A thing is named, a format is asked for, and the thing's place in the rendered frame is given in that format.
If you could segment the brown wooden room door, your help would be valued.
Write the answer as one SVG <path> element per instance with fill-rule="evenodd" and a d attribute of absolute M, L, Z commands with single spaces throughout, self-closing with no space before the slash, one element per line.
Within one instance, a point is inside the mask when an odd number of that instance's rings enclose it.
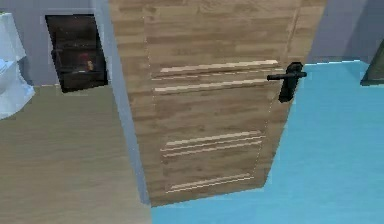
<path fill-rule="evenodd" d="M 145 204 L 264 186 L 328 1 L 107 0 Z"/>

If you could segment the dark brown shelf unit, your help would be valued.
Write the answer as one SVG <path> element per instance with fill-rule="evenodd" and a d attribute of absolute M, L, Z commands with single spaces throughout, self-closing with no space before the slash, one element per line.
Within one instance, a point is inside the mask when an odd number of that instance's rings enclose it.
<path fill-rule="evenodd" d="M 46 15 L 45 21 L 62 92 L 106 86 L 106 60 L 94 15 Z"/>

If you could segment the dark green cabinet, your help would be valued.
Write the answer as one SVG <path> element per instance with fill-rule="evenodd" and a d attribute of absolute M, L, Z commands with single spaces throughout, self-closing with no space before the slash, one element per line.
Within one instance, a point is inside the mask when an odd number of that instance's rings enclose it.
<path fill-rule="evenodd" d="M 360 84 L 362 86 L 384 85 L 384 39 L 379 45 Z"/>

